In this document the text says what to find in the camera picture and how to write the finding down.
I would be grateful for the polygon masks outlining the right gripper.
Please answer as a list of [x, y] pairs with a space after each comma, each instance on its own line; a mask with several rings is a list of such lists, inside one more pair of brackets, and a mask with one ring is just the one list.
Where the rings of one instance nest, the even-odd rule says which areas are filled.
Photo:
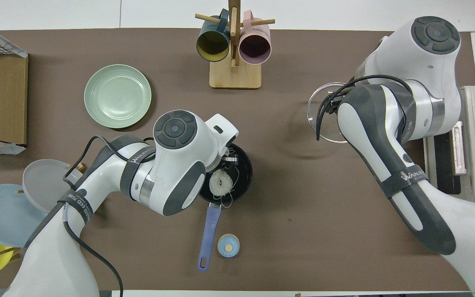
[[344, 96], [342, 94], [338, 94], [333, 96], [334, 94], [329, 94], [326, 97], [326, 104], [325, 104], [325, 113], [337, 113], [338, 107], [341, 104]]

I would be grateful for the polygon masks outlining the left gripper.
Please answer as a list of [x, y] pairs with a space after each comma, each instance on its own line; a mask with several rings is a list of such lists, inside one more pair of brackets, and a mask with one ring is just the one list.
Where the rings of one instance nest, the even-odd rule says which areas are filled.
[[210, 131], [209, 157], [205, 167], [217, 167], [221, 164], [239, 164], [239, 154], [226, 154], [232, 141], [239, 135], [237, 128], [220, 113], [205, 121]]

